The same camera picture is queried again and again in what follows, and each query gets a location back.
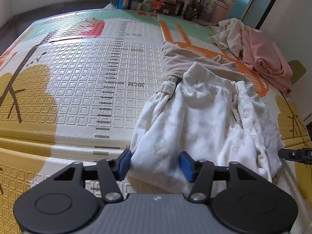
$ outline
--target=jar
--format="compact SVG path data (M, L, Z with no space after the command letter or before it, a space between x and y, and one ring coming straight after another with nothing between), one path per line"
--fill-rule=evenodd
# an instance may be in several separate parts
M192 3L189 3L186 7L183 18L187 21L192 21L194 18L194 12L196 12L196 6Z
M139 3L143 3L143 0L132 0L131 1L131 9L136 11L138 9Z
M174 14L180 16L182 14L185 2L184 0L176 0L177 7L174 11Z
M163 6L160 11L165 15L174 15L176 7L177 4L175 2L163 1Z
M144 2L141 7L141 11L151 11L152 4L149 2Z

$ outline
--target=embossed grid pattern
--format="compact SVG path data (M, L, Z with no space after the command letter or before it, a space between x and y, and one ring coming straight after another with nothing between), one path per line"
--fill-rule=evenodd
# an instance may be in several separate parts
M21 41L39 43L47 33L57 31L53 38L118 37L142 39L162 43L158 20L151 13L138 11L93 10L68 13L34 22L31 34Z
M47 90L58 107L57 124L103 130L134 128L145 101L161 85L158 45L123 40L61 41L41 46L29 59L29 65L38 63L51 69ZM31 76L40 79L36 74ZM26 113L50 111L42 107L41 101L48 99L37 96L37 88L31 89L34 97L18 98L21 110ZM49 122L48 116L29 117L32 122Z
M34 173L0 163L0 183L3 195L0 196L0 233L20 233L13 215L15 200L31 188Z

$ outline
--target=foam play mat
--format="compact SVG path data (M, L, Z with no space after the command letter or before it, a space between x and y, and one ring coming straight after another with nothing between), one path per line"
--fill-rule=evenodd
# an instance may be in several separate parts
M285 147L311 147L289 97L210 43L213 34L181 19L138 11L89 10L34 22L0 57L0 233L20 232L13 204L30 187L73 161L91 165L130 147L143 106L162 83L165 40L235 61L269 107ZM277 184L308 205L310 167L291 168ZM119 186L124 195L160 192L131 178ZM100 196L96 181L86 188Z

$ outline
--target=white towel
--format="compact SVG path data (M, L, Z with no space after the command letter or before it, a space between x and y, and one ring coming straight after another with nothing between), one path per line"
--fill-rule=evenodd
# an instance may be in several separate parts
M231 18L219 22L218 26L211 27L216 35L211 36L209 41L216 43L220 49L229 49L236 57L243 50L241 32L245 25L237 18Z
M261 126L269 119L265 106L244 81L231 82L196 62L184 74L172 98L157 92L145 104L136 123L130 149L129 175L174 193L188 194L191 185L178 163L187 151L194 159L207 159L228 166L237 161L271 181L271 169L280 160L267 153ZM275 136L275 125L269 128ZM282 145L280 136L271 138ZM225 189L219 183L214 193Z

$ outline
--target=orange pattern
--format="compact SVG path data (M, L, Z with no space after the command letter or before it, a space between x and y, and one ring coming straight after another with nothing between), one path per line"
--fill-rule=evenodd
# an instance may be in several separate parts
M193 45L191 43L191 40L189 39L188 35L186 34L186 32L184 31L182 26L180 26L179 24L176 24L176 26L177 26L177 29L179 30L179 32L181 33L185 43L173 41L170 30L169 30L166 22L163 20L159 20L159 23L160 23L160 26L162 28L162 31L163 31L163 34L164 34L166 41L169 41L169 42L174 43L174 44L178 44L182 48L188 49L190 51L193 51L197 54L200 54L200 55L205 56L205 57L210 58L210 59L213 59L217 55L220 55L219 53L213 52L211 50ZM221 51L222 51L222 54L221 54L222 57L224 57L227 60L236 62L237 70L239 72L243 73L245 76L247 76L252 81L258 95L260 97L266 96L267 92L269 91L269 87L261 81L260 77L253 74L249 69L247 69L238 58L232 58L224 50L221 50Z

